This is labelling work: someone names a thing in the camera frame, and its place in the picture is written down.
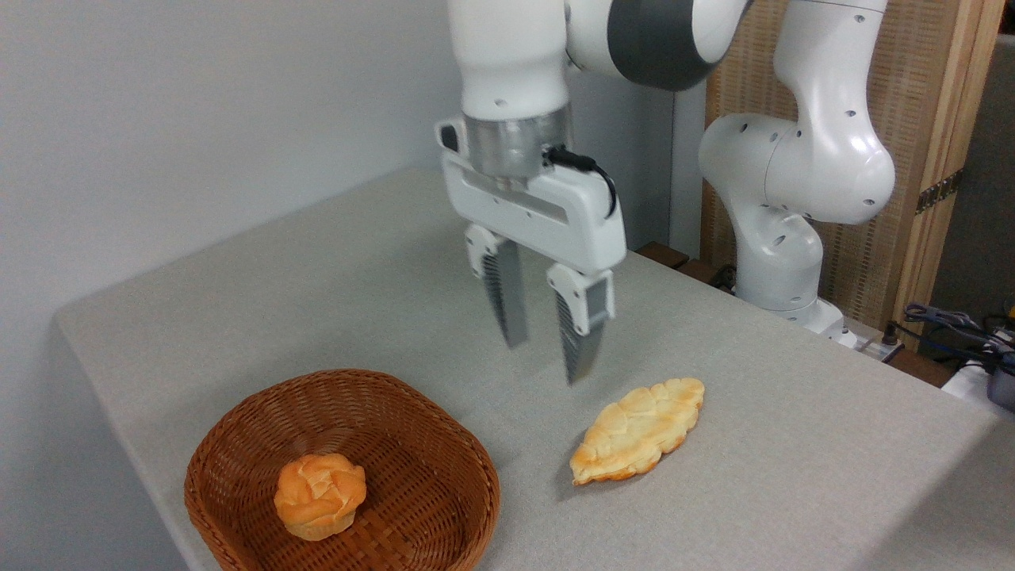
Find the basket rim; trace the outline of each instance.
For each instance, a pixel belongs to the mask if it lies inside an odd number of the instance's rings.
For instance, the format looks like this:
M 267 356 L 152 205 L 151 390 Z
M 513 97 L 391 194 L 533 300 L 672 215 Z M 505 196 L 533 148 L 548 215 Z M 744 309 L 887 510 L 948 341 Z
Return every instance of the basket rim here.
M 315 371 L 313 373 L 299 375 L 297 377 L 281 381 L 277 384 L 257 391 L 245 398 L 235 407 L 223 415 L 222 418 L 215 423 L 215 425 L 201 440 L 201 443 L 195 449 L 194 454 L 191 456 L 187 466 L 187 475 L 184 479 L 184 505 L 187 508 L 187 513 L 190 517 L 191 523 L 195 528 L 197 528 L 201 539 L 211 551 L 215 560 L 223 569 L 251 569 L 248 564 L 244 563 L 244 559 L 251 558 L 245 558 L 243 557 L 243 554 L 240 553 L 245 551 L 245 548 L 243 546 L 234 546 L 225 539 L 223 532 L 219 528 L 219 525 L 216 523 L 215 518 L 211 517 L 208 513 L 201 494 L 198 476 L 205 462 L 208 460 L 210 454 L 214 451 L 215 443 L 219 434 L 227 428 L 235 416 L 250 408 L 253 403 L 260 402 L 275 394 L 290 390 L 294 386 L 301 386 L 307 383 L 320 381 L 323 378 L 343 375 L 367 377 L 373 381 L 385 383 L 390 388 L 402 391 L 410 398 L 410 403 L 414 406 L 418 406 L 429 416 L 432 416 L 434 421 L 438 422 L 443 427 L 450 429 L 462 442 L 462 444 L 475 455 L 475 459 L 477 461 L 476 463 L 485 477 L 487 489 L 486 509 L 479 524 L 479 533 L 475 537 L 474 541 L 471 541 L 465 546 L 465 549 L 463 549 L 463 551 L 459 554 L 458 559 L 450 567 L 448 567 L 448 569 L 465 570 L 475 567 L 475 565 L 477 565 L 481 560 L 486 548 L 489 546 L 500 513 L 500 482 L 497 476 L 496 468 L 493 466 L 493 461 L 490 458 L 489 453 L 486 451 L 486 448 L 483 447 L 482 443 L 479 442 L 479 439 L 476 438 L 474 434 L 449 415 L 447 411 L 438 407 L 435 403 L 430 401 L 405 381 L 382 371 L 355 368 L 325 369 Z M 257 562 L 256 565 L 257 567 L 255 569 L 263 568 L 260 562 Z

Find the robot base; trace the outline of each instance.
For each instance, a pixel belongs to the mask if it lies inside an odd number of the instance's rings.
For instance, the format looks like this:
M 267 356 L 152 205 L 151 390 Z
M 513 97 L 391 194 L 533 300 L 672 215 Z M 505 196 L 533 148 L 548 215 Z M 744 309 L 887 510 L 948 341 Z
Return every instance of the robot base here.
M 845 328 L 842 312 L 820 298 L 802 310 L 771 311 L 771 314 L 802 326 L 841 346 L 850 349 L 857 347 L 857 336 Z

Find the bread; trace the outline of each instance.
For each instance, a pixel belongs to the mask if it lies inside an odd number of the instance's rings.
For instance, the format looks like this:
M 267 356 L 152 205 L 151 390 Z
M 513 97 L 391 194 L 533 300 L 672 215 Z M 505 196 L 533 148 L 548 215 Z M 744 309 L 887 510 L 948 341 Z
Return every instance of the bread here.
M 608 405 L 571 456 L 574 485 L 625 480 L 656 468 L 694 428 L 703 398 L 701 381 L 670 379 Z
M 365 499 L 362 468 L 341 454 L 308 454 L 278 474 L 275 511 L 290 533 L 319 542 L 352 525 Z

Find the white wall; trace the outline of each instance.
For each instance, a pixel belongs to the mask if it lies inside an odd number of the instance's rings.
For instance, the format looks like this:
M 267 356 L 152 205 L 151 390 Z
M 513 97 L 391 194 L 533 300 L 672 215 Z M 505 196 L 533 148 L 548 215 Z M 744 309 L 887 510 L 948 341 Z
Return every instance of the white wall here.
M 0 568 L 179 569 L 52 316 L 435 167 L 431 124 L 459 90 L 444 2 L 4 2 L 0 22 Z M 573 85 L 578 146 L 617 179 L 631 243 L 665 240 L 660 95 Z
M 701 254 L 701 169 L 697 151 L 704 135 L 705 84 L 676 94 L 673 110 L 673 199 L 670 246 L 692 258 Z

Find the woven panel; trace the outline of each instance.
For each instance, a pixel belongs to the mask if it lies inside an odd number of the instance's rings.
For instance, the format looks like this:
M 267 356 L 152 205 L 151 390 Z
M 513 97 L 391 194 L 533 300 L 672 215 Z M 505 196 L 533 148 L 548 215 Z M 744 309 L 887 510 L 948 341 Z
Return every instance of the woven panel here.
M 706 118 L 761 113 L 796 119 L 793 94 L 775 78 L 772 54 L 788 0 L 756 0 L 730 53 L 708 81 Z M 825 245 L 821 297 L 848 317 L 883 326 L 897 290 L 956 2 L 890 0 L 871 64 L 868 101 L 874 128 L 895 160 L 895 191 L 873 220 L 862 225 L 815 223 Z M 735 263 L 729 215 L 706 184 L 702 258 Z
M 338 452 L 366 473 L 352 525 L 320 542 L 289 534 L 272 501 L 278 473 Z M 223 569 L 464 570 L 499 512 L 479 441 L 402 381 L 322 371 L 261 391 L 208 433 L 187 472 L 191 521 Z

